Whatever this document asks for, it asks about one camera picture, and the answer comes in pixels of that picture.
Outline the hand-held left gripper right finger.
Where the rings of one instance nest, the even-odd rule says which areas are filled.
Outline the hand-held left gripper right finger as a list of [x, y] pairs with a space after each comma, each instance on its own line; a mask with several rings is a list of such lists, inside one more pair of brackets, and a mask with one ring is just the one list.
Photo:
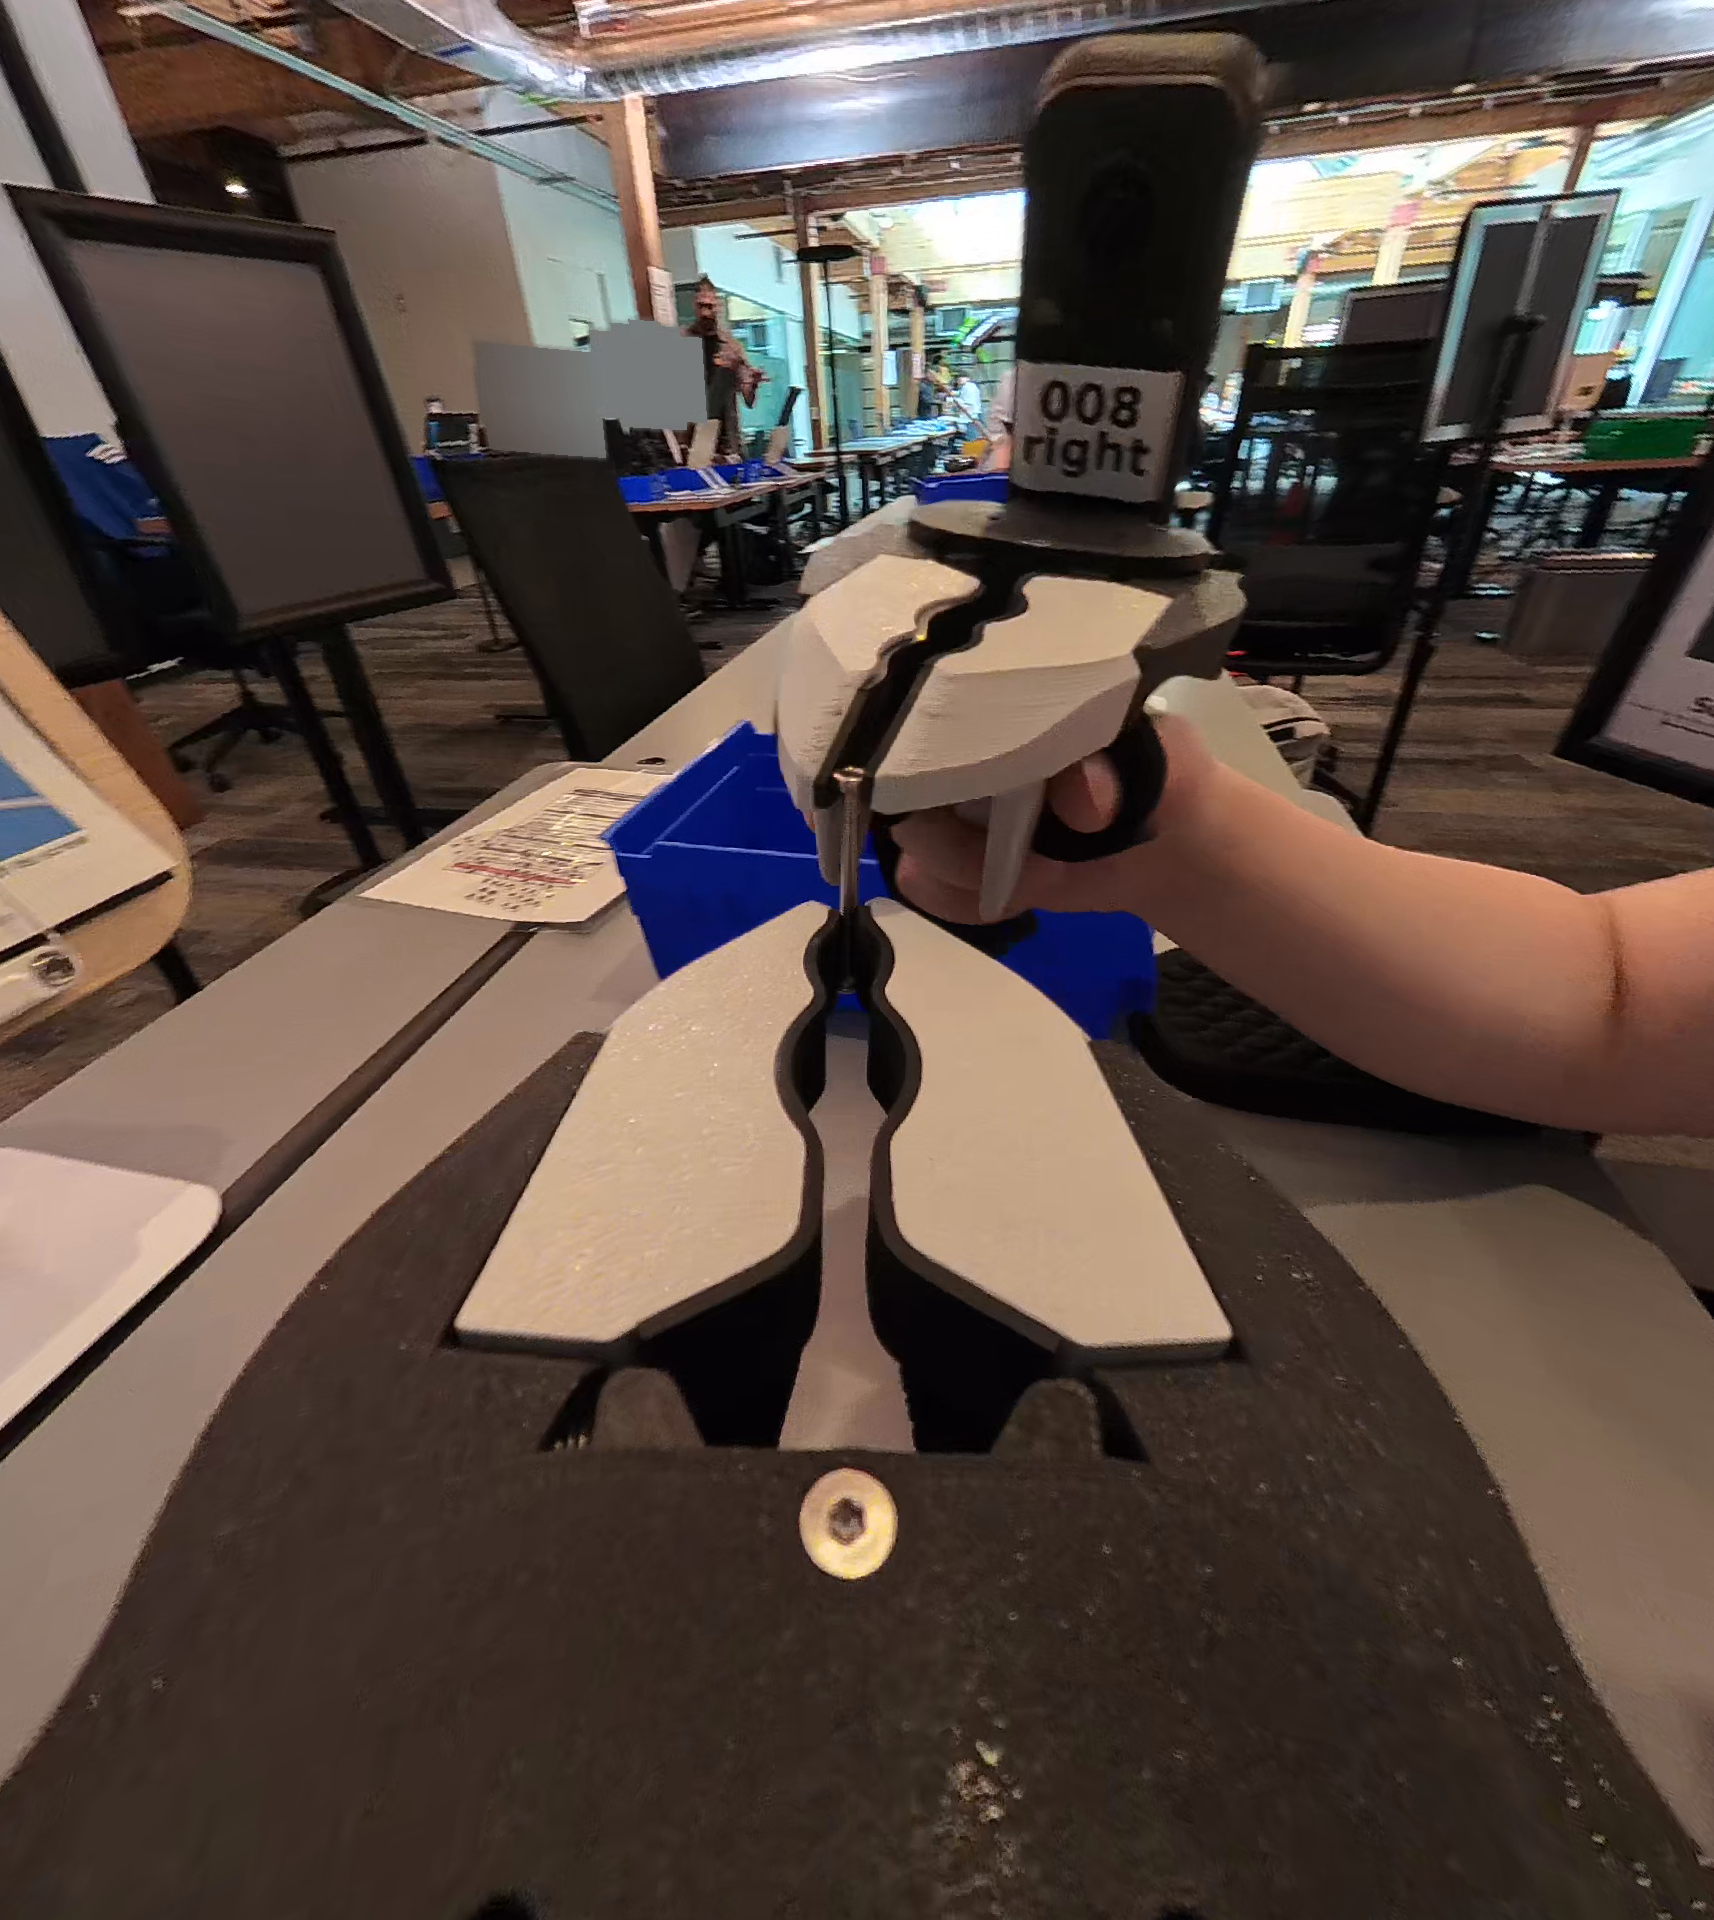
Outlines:
[[1235, 1332], [1082, 1024], [914, 909], [865, 911], [866, 1307], [918, 1453], [1026, 1393], [1214, 1365]]

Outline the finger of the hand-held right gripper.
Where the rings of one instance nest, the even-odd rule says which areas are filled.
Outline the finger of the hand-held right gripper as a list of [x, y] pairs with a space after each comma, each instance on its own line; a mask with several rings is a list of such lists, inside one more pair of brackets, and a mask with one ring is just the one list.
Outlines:
[[1143, 708], [1143, 654], [1173, 613], [1149, 589], [1025, 582], [1015, 613], [916, 679], [872, 773], [872, 810], [992, 803], [1109, 749]]
[[936, 559], [870, 559], [797, 613], [777, 757], [809, 825], [832, 822], [840, 773], [891, 819], [990, 796], [984, 699], [967, 677], [988, 614], [984, 582]]

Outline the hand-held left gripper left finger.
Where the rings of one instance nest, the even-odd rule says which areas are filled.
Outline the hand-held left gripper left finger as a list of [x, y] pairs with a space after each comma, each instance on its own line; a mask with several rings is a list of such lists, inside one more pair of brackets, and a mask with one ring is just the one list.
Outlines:
[[778, 1445], [822, 1308], [812, 1108], [843, 932], [794, 906], [615, 1020], [457, 1312], [461, 1347], [657, 1371], [704, 1445]]

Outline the steel bolt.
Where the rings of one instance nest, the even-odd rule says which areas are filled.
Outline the steel bolt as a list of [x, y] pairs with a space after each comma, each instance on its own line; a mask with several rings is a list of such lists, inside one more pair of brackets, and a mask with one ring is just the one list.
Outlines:
[[865, 803], [840, 800], [838, 815], [838, 921], [840, 921], [840, 993], [854, 994], [862, 981], [866, 959], [866, 921], [862, 862], [870, 836], [870, 798]]

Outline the person's right forearm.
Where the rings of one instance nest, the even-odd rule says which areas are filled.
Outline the person's right forearm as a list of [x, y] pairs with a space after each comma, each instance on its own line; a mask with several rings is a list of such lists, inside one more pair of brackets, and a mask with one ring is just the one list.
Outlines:
[[1409, 1093], [1714, 1138], [1714, 867], [1581, 895], [1387, 847], [1232, 779], [1179, 948]]

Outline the person's right hand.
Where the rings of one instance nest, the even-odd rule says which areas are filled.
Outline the person's right hand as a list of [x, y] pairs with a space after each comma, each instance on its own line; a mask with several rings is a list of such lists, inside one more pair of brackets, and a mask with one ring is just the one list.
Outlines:
[[990, 833], [960, 809], [910, 815], [882, 828], [895, 851], [893, 886], [928, 916], [980, 928], [1025, 912], [1130, 915], [1173, 937], [1187, 900], [1220, 862], [1220, 810], [1238, 794], [1235, 773], [1211, 752], [1198, 728], [1181, 717], [1153, 720], [1164, 779], [1139, 838], [1104, 858], [1064, 862], [1026, 847], [1011, 900], [984, 909]]

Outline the black wrist rest pad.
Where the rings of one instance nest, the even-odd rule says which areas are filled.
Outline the black wrist rest pad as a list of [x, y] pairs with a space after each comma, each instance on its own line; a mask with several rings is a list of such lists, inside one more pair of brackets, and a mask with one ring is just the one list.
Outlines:
[[1155, 996], [1130, 1040], [1163, 1083], [1231, 1112], [1425, 1141], [1557, 1138], [1351, 1067], [1179, 948], [1156, 957]]

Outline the blue plastic bin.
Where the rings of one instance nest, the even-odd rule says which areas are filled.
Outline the blue plastic bin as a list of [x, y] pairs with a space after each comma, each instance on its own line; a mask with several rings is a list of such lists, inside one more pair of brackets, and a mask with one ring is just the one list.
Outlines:
[[[800, 905], [831, 909], [816, 836], [792, 803], [772, 733], [738, 724], [641, 800], [607, 842], [634, 919], [668, 977]], [[967, 939], [1094, 1040], [1153, 1010], [1159, 954], [1129, 915], [1035, 915], [1011, 939]]]

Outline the printed paper sheet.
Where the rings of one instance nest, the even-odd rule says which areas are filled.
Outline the printed paper sheet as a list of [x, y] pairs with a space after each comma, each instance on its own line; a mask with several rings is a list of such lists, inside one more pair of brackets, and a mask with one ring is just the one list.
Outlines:
[[589, 924], [628, 896], [610, 834], [671, 781], [658, 768], [565, 766], [363, 900], [518, 928]]

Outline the grey waste bin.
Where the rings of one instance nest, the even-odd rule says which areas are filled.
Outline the grey waste bin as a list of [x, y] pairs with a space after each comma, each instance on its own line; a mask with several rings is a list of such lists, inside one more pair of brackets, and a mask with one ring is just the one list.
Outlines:
[[1528, 565], [1510, 597], [1499, 651], [1533, 665], [1594, 665], [1653, 561], [1647, 551], [1563, 551]]

